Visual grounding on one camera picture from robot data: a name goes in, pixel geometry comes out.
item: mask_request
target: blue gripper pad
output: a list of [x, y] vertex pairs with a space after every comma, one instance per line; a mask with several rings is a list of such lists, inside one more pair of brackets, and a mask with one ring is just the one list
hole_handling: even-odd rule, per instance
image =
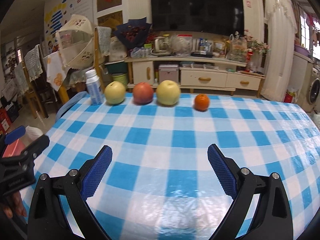
[[235, 200], [238, 191], [237, 191], [237, 179], [235, 178], [232, 171], [228, 168], [226, 159], [219, 148], [212, 144], [208, 148], [208, 160], [216, 173], [218, 180], [226, 193]]
[[94, 160], [90, 161], [94, 162], [82, 179], [82, 187], [80, 191], [81, 196], [85, 201], [87, 198], [94, 195], [103, 175], [106, 173], [112, 161], [112, 149], [105, 145], [94, 158]]
[[24, 126], [19, 126], [17, 129], [13, 130], [12, 132], [6, 134], [4, 143], [9, 145], [14, 143], [14, 141], [18, 140], [22, 136], [24, 136], [26, 133], [26, 129]]

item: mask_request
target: orange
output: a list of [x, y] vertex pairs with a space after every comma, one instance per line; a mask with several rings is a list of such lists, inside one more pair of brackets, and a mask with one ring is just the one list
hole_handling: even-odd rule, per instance
[[205, 94], [199, 94], [195, 98], [195, 109], [198, 111], [206, 111], [209, 107], [210, 99]]

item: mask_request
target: finger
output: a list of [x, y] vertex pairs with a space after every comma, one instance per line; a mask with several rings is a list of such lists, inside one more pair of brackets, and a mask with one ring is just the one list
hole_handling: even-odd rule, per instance
[[22, 216], [27, 217], [27, 210], [26, 208], [23, 206], [23, 210], [22, 210]]
[[22, 202], [20, 192], [15, 192], [12, 194], [12, 200], [15, 206], [18, 206], [20, 202]]
[[24, 217], [27, 216], [27, 211], [26, 211], [25, 207], [23, 206], [23, 202], [22, 201], [20, 201], [18, 206], [16, 207], [16, 213], [19, 216], [24, 216]]
[[0, 204], [1, 208], [3, 209], [4, 213], [7, 215], [8, 218], [12, 218], [13, 214], [11, 209], [8, 206]]

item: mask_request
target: blue checkered tablecloth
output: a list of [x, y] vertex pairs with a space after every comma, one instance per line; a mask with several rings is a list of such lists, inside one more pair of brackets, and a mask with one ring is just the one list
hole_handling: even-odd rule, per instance
[[[47, 133], [50, 146], [36, 159], [36, 177], [79, 169], [109, 145], [112, 163], [87, 203], [113, 240], [207, 240], [232, 202], [207, 159], [208, 146], [216, 143], [239, 167], [280, 174], [296, 239], [320, 206], [320, 133], [314, 123], [294, 104], [209, 96], [209, 110], [198, 112], [194, 97], [181, 94], [175, 107], [158, 106], [156, 99], [137, 106], [131, 94], [117, 106], [91, 106], [83, 98]], [[34, 188], [21, 192], [27, 208]], [[255, 196], [239, 235], [257, 201]]]

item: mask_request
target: curtain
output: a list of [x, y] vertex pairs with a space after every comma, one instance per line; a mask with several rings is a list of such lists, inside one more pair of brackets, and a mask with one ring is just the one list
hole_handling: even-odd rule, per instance
[[[291, 0], [292, 2], [292, 9], [294, 13], [294, 18], [296, 20], [297, 26], [301, 26], [301, 20], [300, 20], [300, 5], [296, 0]], [[301, 44], [301, 28], [298, 28], [298, 32], [296, 33], [296, 38], [299, 39], [299, 45]]]
[[295, 34], [298, 32], [291, 0], [266, 0], [265, 21], [271, 52], [266, 59], [262, 95], [283, 101], [291, 74]]

